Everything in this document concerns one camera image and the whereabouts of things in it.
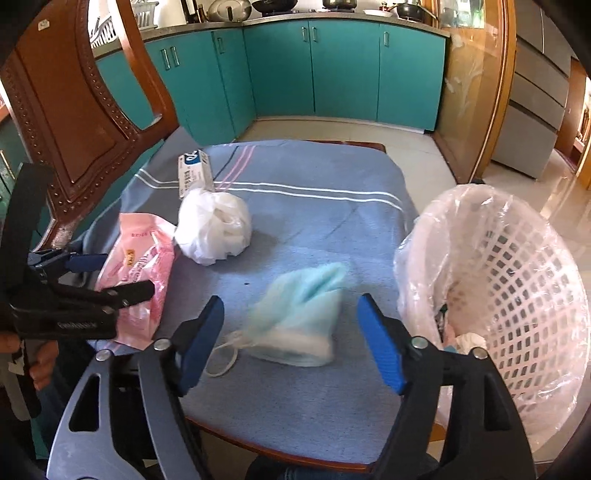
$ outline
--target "dish rack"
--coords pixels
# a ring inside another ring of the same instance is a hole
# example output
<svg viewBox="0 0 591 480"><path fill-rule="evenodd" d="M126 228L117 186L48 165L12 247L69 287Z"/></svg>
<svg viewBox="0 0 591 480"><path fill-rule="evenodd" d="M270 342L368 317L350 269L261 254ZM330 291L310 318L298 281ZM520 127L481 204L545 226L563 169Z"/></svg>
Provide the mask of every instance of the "dish rack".
<svg viewBox="0 0 591 480"><path fill-rule="evenodd" d="M158 28L158 25L154 23L154 11L158 4L159 2L132 0L131 8L134 11L135 21L137 22L140 31ZM90 46L92 48L116 40L117 33L115 32L111 15L109 14L108 17L102 20L94 31L89 32L89 36Z"/></svg>

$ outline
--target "human hand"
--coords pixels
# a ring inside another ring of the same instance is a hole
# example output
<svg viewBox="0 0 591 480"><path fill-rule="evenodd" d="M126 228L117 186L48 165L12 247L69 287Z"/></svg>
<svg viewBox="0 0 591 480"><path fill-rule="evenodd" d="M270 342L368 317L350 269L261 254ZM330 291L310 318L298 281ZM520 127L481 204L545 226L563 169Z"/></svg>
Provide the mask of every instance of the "human hand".
<svg viewBox="0 0 591 480"><path fill-rule="evenodd" d="M37 361L29 369L36 390L42 390L51 382L51 374L59 352L55 340L44 343L37 351Z"/></svg>
<svg viewBox="0 0 591 480"><path fill-rule="evenodd" d="M16 333L0 332L0 353L16 353L21 347L21 339Z"/></svg>

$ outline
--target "drawer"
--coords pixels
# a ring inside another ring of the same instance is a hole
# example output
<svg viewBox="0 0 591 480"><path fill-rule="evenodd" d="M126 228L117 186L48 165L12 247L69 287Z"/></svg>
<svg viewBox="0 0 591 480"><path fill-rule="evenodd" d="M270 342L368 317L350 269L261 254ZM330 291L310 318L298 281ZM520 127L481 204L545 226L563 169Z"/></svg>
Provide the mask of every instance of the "drawer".
<svg viewBox="0 0 591 480"><path fill-rule="evenodd" d="M542 10L534 0L515 0L517 35L542 51Z"/></svg>
<svg viewBox="0 0 591 480"><path fill-rule="evenodd" d="M548 122L555 130L560 130L564 107L518 73L513 77L511 100Z"/></svg>
<svg viewBox="0 0 591 480"><path fill-rule="evenodd" d="M544 50L542 52L560 70L570 76L570 58L573 51L554 22L545 15L542 17L544 23Z"/></svg>
<svg viewBox="0 0 591 480"><path fill-rule="evenodd" d="M540 87L560 105L566 105L566 97L569 94L568 78L540 52L519 39L515 71Z"/></svg>
<svg viewBox="0 0 591 480"><path fill-rule="evenodd" d="M556 143L556 133L509 106L492 159L539 179Z"/></svg>

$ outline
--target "pink plastic package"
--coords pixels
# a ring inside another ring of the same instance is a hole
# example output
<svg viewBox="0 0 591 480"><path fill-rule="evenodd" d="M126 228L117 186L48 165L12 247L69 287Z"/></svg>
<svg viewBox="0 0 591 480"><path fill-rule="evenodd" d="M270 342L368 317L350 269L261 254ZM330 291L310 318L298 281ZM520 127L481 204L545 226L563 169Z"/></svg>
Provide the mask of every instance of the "pink plastic package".
<svg viewBox="0 0 591 480"><path fill-rule="evenodd" d="M119 227L121 234L100 271L95 290L141 280L154 283L151 300L120 310L117 319L115 340L143 350L152 343L160 324L174 262L175 226L150 213L121 213Z"/></svg>

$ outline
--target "mask ear loop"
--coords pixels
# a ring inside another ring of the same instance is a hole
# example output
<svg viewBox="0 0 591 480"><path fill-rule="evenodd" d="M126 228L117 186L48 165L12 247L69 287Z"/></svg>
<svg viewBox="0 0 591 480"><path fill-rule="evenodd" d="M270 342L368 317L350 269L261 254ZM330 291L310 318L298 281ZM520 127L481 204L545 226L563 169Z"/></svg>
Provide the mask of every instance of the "mask ear loop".
<svg viewBox="0 0 591 480"><path fill-rule="evenodd" d="M215 347L212 350L212 353L209 355L209 358L207 359L207 363L205 364L205 369L203 369L204 373L210 377L210 378L217 378L217 377L221 377L222 375L227 374L230 369L234 366L234 364L236 363L236 360L238 359L238 350L240 350L241 348L247 348L249 346L254 346L253 342L246 342L243 338L243 333L241 330L236 330L235 332L230 333L230 335L228 335L228 337L226 337L227 342ZM212 357L213 357L213 353L216 350L220 350L222 348L226 348L226 347L233 347L234 349L234 353L232 354L232 359L228 362L228 364L222 368L221 371L217 372L217 373L211 373L209 370L207 370L207 366L209 365L209 362L211 361Z"/></svg>

